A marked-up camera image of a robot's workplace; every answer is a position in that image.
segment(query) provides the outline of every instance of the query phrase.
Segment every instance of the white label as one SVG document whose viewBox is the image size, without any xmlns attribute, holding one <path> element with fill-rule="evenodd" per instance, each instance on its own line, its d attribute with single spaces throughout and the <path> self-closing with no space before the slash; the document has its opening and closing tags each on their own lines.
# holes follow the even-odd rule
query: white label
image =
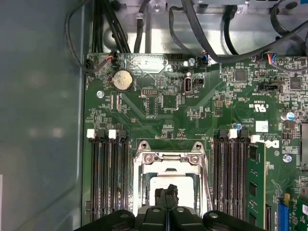
<svg viewBox="0 0 308 231">
<path fill-rule="evenodd" d="M 0 175 L 0 231 L 1 231 L 1 209 L 2 209 L 2 175 Z"/>
<path fill-rule="evenodd" d="M 256 132 L 268 132 L 269 122 L 268 121 L 256 121 Z"/>
<path fill-rule="evenodd" d="M 260 103 L 255 103 L 255 104 L 250 104 L 249 108 L 254 108 L 256 112 L 266 112 L 266 109 L 269 107 L 268 104 L 260 104 Z"/>
<path fill-rule="evenodd" d="M 303 205 L 303 213 L 305 213 L 306 215 L 308 215 L 308 206 Z"/>
</svg>

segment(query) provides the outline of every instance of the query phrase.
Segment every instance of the connector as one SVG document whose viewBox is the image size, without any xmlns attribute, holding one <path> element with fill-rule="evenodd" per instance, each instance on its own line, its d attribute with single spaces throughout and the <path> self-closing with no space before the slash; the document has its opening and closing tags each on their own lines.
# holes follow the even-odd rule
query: connector
<svg viewBox="0 0 308 231">
<path fill-rule="evenodd" d="M 278 230 L 289 231 L 289 208 L 283 204 L 278 204 Z"/>
</svg>

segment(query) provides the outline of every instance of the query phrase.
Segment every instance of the green circuit board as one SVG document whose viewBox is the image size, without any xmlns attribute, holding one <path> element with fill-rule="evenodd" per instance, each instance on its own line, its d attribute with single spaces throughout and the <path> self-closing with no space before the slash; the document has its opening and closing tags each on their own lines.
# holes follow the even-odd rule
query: green circuit board
<svg viewBox="0 0 308 231">
<path fill-rule="evenodd" d="M 89 54 L 88 61 L 97 66 L 106 57 L 107 54 Z M 307 65 L 307 60 L 285 56 L 278 56 L 276 62 L 288 68 Z M 119 70 L 128 71 L 133 77 L 132 87 L 127 91 L 120 92 L 113 84 Z M 184 84 L 187 77 L 189 88 Z M 308 183 L 301 148 L 301 125 L 308 120 L 307 80 L 307 73 L 278 71 L 266 59 L 207 64 L 191 55 L 119 54 L 116 61 L 108 63 L 99 73 L 86 76 L 83 225 L 113 210 L 132 210 L 133 157 L 141 141 L 146 140 L 154 150 L 190 150 L 198 141 L 208 158 L 213 203 L 215 198 L 227 196 L 227 191 L 225 195 L 215 191 L 222 182 L 231 195 L 223 199 L 228 201 L 227 205 L 217 204 L 216 209 L 235 215 L 234 207 L 238 205 L 243 212 L 239 218 L 266 230 L 280 231 L 285 230 L 279 213 L 279 205 L 283 204 L 288 210 L 287 216 L 284 214 L 287 230 L 296 230 L 299 221 L 294 217 L 299 209 L 291 201 L 297 200 L 301 187 Z M 282 119 L 286 112 L 294 113 L 293 121 Z M 222 151 L 221 145 L 234 145 L 227 134 L 238 124 L 242 125 L 240 134 L 245 138 L 242 151 L 236 151 L 242 161 L 235 162 L 239 163 L 238 169 L 242 166 L 238 171 L 244 182 L 237 178 L 237 167 L 231 167 L 233 159 L 230 162 L 222 159 L 222 167 L 217 163 L 217 158 L 224 158 L 217 148 Z M 120 137 L 115 144 L 117 158 L 110 152 L 114 143 L 95 145 L 95 138 L 86 137 L 91 129 L 101 137 L 115 130 Z M 240 144 L 241 135 L 237 138 Z M 256 137 L 260 141 L 252 143 Z M 109 147 L 106 158 L 105 147 Z M 292 160 L 286 161 L 286 155 Z M 217 179 L 218 175 L 228 173 L 225 171 L 232 175 L 230 182 Z M 230 191 L 236 179 L 241 183 L 237 193 L 243 201 L 236 200 L 235 192 Z M 125 199 L 121 190 L 126 191 Z M 301 221 L 308 222 L 307 215 L 302 216 Z"/>
</svg>

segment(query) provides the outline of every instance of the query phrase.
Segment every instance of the metal bracket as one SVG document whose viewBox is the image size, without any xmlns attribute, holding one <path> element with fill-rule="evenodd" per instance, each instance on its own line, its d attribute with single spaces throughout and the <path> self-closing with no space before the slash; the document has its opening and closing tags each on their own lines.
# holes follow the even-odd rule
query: metal bracket
<svg viewBox="0 0 308 231">
<path fill-rule="evenodd" d="M 186 174 L 199 176 L 200 181 L 200 214 L 209 207 L 211 196 L 207 176 L 208 160 L 204 146 L 196 142 L 191 151 L 153 151 L 147 141 L 141 141 L 134 157 L 133 173 L 133 213 L 137 214 L 141 206 L 140 196 L 143 195 L 142 176 L 155 173 L 157 177 L 185 177 Z"/>
</svg>

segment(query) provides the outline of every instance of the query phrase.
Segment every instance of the screw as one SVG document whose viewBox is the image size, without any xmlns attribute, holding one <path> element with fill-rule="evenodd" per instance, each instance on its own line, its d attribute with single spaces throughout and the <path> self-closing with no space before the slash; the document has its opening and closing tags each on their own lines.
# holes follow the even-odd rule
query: screw
<svg viewBox="0 0 308 231">
<path fill-rule="evenodd" d="M 290 163 L 292 161 L 292 157 L 288 154 L 283 156 L 283 161 L 286 163 Z"/>
<path fill-rule="evenodd" d="M 190 58 L 189 60 L 188 60 L 188 65 L 189 66 L 194 66 L 196 64 L 196 60 L 194 59 L 194 58 Z"/>
<path fill-rule="evenodd" d="M 199 161 L 199 157 L 197 157 L 196 155 L 193 155 L 191 157 L 191 162 L 193 162 L 194 164 L 198 163 L 198 161 Z"/>
<path fill-rule="evenodd" d="M 152 162 L 152 161 L 153 161 L 152 155 L 150 155 L 150 154 L 145 155 L 145 156 L 144 156 L 144 161 L 145 161 L 145 163 L 150 163 L 150 162 Z"/>
<path fill-rule="evenodd" d="M 97 98 L 101 99 L 102 97 L 104 97 L 104 92 L 102 90 L 99 90 L 98 92 L 96 92 L 96 96 Z"/>
<path fill-rule="evenodd" d="M 211 218 L 218 218 L 218 215 L 216 213 L 210 213 L 209 216 Z"/>
<path fill-rule="evenodd" d="M 177 208 L 177 211 L 178 211 L 179 213 L 182 213 L 182 212 L 184 212 L 184 208 L 179 207 L 179 208 Z"/>
<path fill-rule="evenodd" d="M 155 10 L 156 12 L 159 12 L 159 8 L 160 8 L 160 6 L 159 6 L 158 4 L 156 4 L 156 5 L 154 6 L 154 10 Z"/>
<path fill-rule="evenodd" d="M 241 12 L 243 12 L 243 7 L 242 6 L 239 6 L 238 8 L 237 8 L 237 11 L 236 11 L 237 13 L 241 13 Z"/>
</svg>

